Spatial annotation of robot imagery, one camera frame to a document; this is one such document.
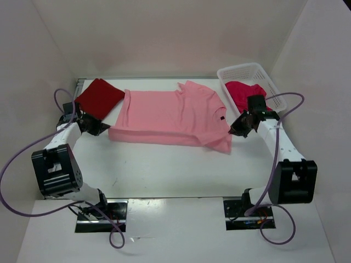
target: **red garment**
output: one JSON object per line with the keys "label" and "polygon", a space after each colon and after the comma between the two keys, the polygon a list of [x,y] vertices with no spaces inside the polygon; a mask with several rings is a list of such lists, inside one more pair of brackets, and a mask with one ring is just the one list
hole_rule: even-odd
{"label": "red garment", "polygon": [[82,111],[102,120],[123,98],[123,91],[96,78],[75,101]]}
{"label": "red garment", "polygon": [[267,95],[264,89],[258,84],[249,86],[239,81],[230,81],[225,86],[240,113],[248,110],[247,97],[253,95],[263,95],[265,97]]}

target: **wire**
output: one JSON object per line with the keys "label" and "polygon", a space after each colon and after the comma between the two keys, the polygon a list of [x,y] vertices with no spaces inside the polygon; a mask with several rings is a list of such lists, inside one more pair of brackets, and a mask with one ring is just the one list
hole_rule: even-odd
{"label": "wire", "polygon": [[230,219],[230,217],[228,217],[228,219],[233,223],[236,219],[239,218],[240,213],[242,212],[243,207],[240,208],[240,210],[237,212],[236,216],[233,219]]}
{"label": "wire", "polygon": [[[78,208],[78,209],[81,211],[81,214],[75,212],[75,211],[73,210],[72,207]],[[90,222],[90,220],[83,214],[81,207],[79,207],[79,206],[77,206],[77,205],[71,205],[70,207],[68,207],[68,209],[70,209],[71,212],[74,213],[74,214],[77,216],[77,219],[79,219],[79,217],[82,217],[82,218],[84,218],[85,220],[87,220],[87,221]]]}
{"label": "wire", "polygon": [[269,205],[269,206],[272,206],[272,207],[279,207],[279,208],[283,209],[283,210],[287,213],[287,215],[289,216],[289,218],[290,218],[290,220],[291,220],[291,222],[292,222],[292,234],[291,234],[291,236],[290,236],[287,240],[285,240],[285,241],[283,241],[283,242],[274,242],[274,241],[272,241],[272,240],[269,240],[269,239],[264,235],[264,233],[263,233],[263,227],[264,227],[264,225],[265,225],[266,223],[271,222],[272,219],[268,219],[268,220],[266,220],[266,221],[263,221],[263,222],[261,223],[261,226],[260,226],[260,228],[259,228],[259,231],[261,232],[262,237],[263,237],[267,242],[269,242],[269,243],[271,243],[271,244],[273,244],[273,245],[285,245],[285,244],[289,243],[290,241],[292,241],[292,239],[294,238],[294,236],[295,236],[295,234],[296,234],[296,224],[295,224],[294,218],[292,218],[292,215],[289,213],[288,210],[286,210],[285,207],[282,207],[282,206],[279,205],[279,204],[273,204],[273,205]]}
{"label": "wire", "polygon": [[[75,102],[74,102],[74,99],[73,99],[73,96],[70,94],[69,91],[67,91],[66,89],[57,89],[55,90],[54,92],[54,100],[55,100],[55,103],[56,105],[58,106],[59,110],[61,112],[63,112],[63,110],[61,109],[61,107],[58,105],[58,102],[57,102],[57,98],[56,98],[56,94],[58,91],[62,91],[62,92],[65,92],[70,98],[71,98],[71,101],[72,101],[72,106],[73,106],[73,114],[69,120],[69,122],[60,130],[54,132],[54,133],[51,133],[49,135],[46,135],[44,136],[43,138],[41,139],[38,139],[30,144],[28,144],[27,146],[25,146],[24,148],[20,149],[17,153],[15,153],[12,157],[10,157],[10,159],[5,163],[4,167],[1,169],[0,171],[0,202],[9,210],[11,211],[12,213],[16,214],[16,215],[19,215],[19,216],[24,216],[24,217],[27,217],[27,218],[38,218],[40,216],[45,216],[45,215],[50,215],[50,214],[53,214],[55,212],[58,212],[58,211],[61,211],[65,208],[68,208],[72,205],[76,205],[76,204],[80,204],[80,203],[83,203],[83,201],[77,201],[77,202],[73,202],[73,203],[70,203],[70,204],[67,204],[67,205],[64,205],[63,207],[60,207],[60,208],[56,208],[52,211],[48,211],[48,212],[45,212],[45,213],[41,213],[41,214],[26,214],[26,213],[23,213],[23,212],[20,212],[20,211],[17,211],[16,209],[12,208],[7,202],[6,200],[4,199],[3,197],[3,194],[2,194],[2,191],[1,191],[1,182],[2,182],[2,179],[3,179],[3,176],[5,174],[5,171],[7,170],[7,168],[10,166],[10,164],[12,163],[13,160],[15,160],[17,158],[18,155],[20,155],[21,153],[23,153],[24,151],[26,151],[27,149],[29,149],[30,147],[34,146],[35,144],[43,141],[43,140],[46,140],[54,135],[57,135],[61,132],[63,132],[72,122],[73,122],[73,119],[74,119],[74,116],[75,116],[75,112],[76,112],[76,105],[75,105]],[[87,203],[88,205],[90,205],[93,209],[95,209],[99,214],[101,214],[103,217],[107,218],[108,221],[113,225],[113,229],[110,233],[110,237],[109,237],[109,240],[110,240],[110,244],[112,247],[114,248],[122,248],[125,244],[125,238],[124,238],[124,235],[122,233],[122,231],[120,230],[120,228],[118,227],[117,224],[113,223],[99,208],[95,207],[94,205],[88,203],[88,202],[85,202]],[[122,237],[122,245],[121,246],[116,246],[113,244],[112,242],[112,234],[114,232],[118,232],[121,237]]]}
{"label": "wire", "polygon": [[[263,198],[265,197],[265,195],[267,194],[271,184],[272,184],[272,181],[273,181],[273,177],[274,177],[274,172],[275,172],[275,168],[276,168],[276,164],[277,164],[277,161],[278,161],[278,152],[279,152],[279,125],[280,123],[286,118],[286,116],[288,116],[290,113],[292,113],[294,110],[296,110],[297,108],[299,108],[302,103],[304,103],[305,101],[305,97],[300,94],[300,93],[296,93],[296,92],[285,92],[285,93],[280,93],[280,94],[276,94],[276,95],[273,95],[271,97],[268,97],[266,98],[266,100],[269,100],[269,99],[272,99],[272,98],[275,98],[275,97],[278,97],[278,96],[283,96],[283,95],[296,95],[296,96],[299,96],[301,98],[301,101],[298,105],[296,105],[294,108],[292,108],[291,110],[289,110],[288,112],[286,112],[281,118],[280,120],[278,121],[277,125],[276,125],[276,142],[275,142],[275,152],[274,152],[274,158],[273,158],[273,165],[272,165],[272,169],[271,169],[271,172],[270,172],[270,176],[269,176],[269,180],[268,180],[268,183],[262,193],[262,195],[260,196],[260,198],[258,199],[257,203],[250,209],[247,209],[244,213],[245,216],[250,216],[255,210],[257,210],[257,208],[260,207],[260,204],[263,200]],[[287,214],[288,216],[290,217],[291,221],[292,221],[292,224],[293,224],[293,232],[292,232],[292,235],[291,237],[284,241],[284,242],[273,242],[273,241],[269,241],[267,239],[267,237],[263,234],[262,230],[261,230],[261,234],[263,236],[263,238],[268,241],[269,243],[271,244],[275,244],[275,245],[284,245],[288,242],[290,242],[293,237],[295,236],[295,233],[296,233],[296,225],[295,225],[295,221],[292,217],[292,215],[289,213],[288,210],[286,210],[284,207],[282,207],[281,205],[261,205],[261,207],[269,207],[269,206],[277,206],[281,209],[283,209]]]}

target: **table surface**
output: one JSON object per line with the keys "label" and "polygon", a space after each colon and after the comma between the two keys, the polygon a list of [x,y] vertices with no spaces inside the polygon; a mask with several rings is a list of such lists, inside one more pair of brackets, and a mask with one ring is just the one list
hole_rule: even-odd
{"label": "table surface", "polygon": [[[187,79],[114,79],[119,89],[175,90]],[[235,116],[217,79],[193,81],[214,89],[227,107],[226,120]],[[91,81],[86,80],[83,89]],[[114,124],[121,105],[105,119]],[[251,132],[233,137],[230,155],[201,147],[111,142],[107,133],[83,134],[73,149],[83,179],[110,198],[130,199],[126,246],[109,246],[108,233],[74,233],[76,217],[67,209],[31,218],[18,257],[22,262],[334,262],[316,211],[311,204],[287,205],[297,233],[287,245],[274,246],[258,230],[226,231],[223,199],[248,187],[267,183],[272,157],[263,140]],[[162,197],[161,199],[135,198]],[[212,197],[212,198],[163,198]],[[69,201],[36,201],[33,213],[52,210]],[[273,208],[276,229],[268,237],[290,236],[287,215]],[[114,236],[116,243],[121,238]]]}
{"label": "table surface", "polygon": [[[125,90],[176,90],[188,79],[108,79]],[[218,79],[190,79],[215,90],[227,107],[229,124],[236,119]],[[85,80],[85,90],[92,80]],[[114,125],[122,103],[104,119]],[[107,132],[84,133],[73,148],[83,180],[108,198],[240,196],[246,188],[264,186],[273,158],[264,141],[251,132],[233,136],[230,155],[204,147],[112,142]]]}
{"label": "table surface", "polygon": [[[33,213],[68,204],[36,201]],[[285,206],[296,221],[295,238],[287,245],[267,243],[258,230],[226,231],[223,199],[130,199],[126,245],[116,250],[109,233],[74,233],[76,217],[68,209],[31,218],[17,263],[61,262],[284,262],[333,263],[314,202]],[[273,207],[276,229],[264,230],[275,240],[287,239],[292,225]],[[118,234],[116,244],[121,244]]]}

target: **white wall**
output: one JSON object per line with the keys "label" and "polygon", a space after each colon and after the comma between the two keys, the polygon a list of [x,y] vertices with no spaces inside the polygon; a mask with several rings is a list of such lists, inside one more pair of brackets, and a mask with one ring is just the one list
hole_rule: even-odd
{"label": "white wall", "polygon": [[269,72],[305,0],[33,0],[78,77]]}
{"label": "white wall", "polygon": [[[351,12],[342,0],[309,0],[272,71],[280,91],[305,95],[286,122],[317,162],[316,203],[336,261],[350,262]],[[287,98],[290,107],[298,100]]]}
{"label": "white wall", "polygon": [[[5,0],[0,8],[0,167],[10,155],[52,132],[59,112],[54,89],[73,91],[72,73],[30,1]],[[30,213],[38,187],[30,155],[20,156],[1,184],[5,198]],[[0,205],[1,262],[15,262],[28,219]]]}

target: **fabric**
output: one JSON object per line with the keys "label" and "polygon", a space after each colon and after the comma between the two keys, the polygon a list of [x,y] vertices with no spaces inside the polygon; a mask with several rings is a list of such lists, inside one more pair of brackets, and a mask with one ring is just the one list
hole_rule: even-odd
{"label": "fabric", "polygon": [[82,111],[102,120],[123,98],[123,91],[96,78],[75,102],[80,104]]}
{"label": "fabric", "polygon": [[187,81],[173,92],[126,90],[113,141],[206,146],[230,153],[226,108],[212,89]]}
{"label": "fabric", "polygon": [[248,110],[247,97],[253,95],[263,95],[265,97],[267,95],[264,89],[258,84],[249,86],[239,81],[230,81],[225,86],[240,113]]}

